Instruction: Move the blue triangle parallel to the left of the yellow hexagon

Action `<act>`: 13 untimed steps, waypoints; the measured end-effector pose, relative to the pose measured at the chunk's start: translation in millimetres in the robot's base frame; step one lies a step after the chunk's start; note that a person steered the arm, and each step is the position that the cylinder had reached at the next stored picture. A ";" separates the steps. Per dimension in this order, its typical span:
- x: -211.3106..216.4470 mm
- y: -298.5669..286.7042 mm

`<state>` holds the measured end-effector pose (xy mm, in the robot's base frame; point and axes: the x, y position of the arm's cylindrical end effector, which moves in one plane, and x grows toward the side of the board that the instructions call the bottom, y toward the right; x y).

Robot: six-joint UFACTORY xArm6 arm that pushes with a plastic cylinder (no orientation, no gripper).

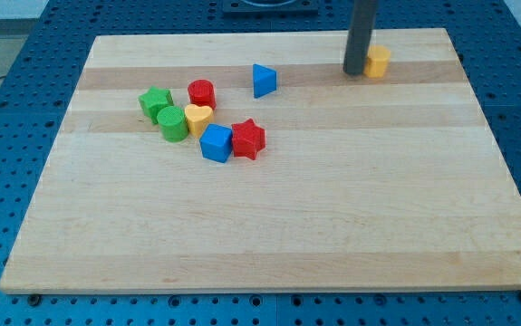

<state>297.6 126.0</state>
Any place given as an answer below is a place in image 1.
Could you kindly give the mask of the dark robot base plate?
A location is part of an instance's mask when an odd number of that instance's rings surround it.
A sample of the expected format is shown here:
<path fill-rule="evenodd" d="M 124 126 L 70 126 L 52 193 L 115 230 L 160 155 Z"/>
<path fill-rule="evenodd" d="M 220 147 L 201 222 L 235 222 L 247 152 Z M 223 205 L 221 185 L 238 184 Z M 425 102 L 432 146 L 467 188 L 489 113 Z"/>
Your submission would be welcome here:
<path fill-rule="evenodd" d="M 221 0 L 224 14 L 317 14 L 318 0 Z"/>

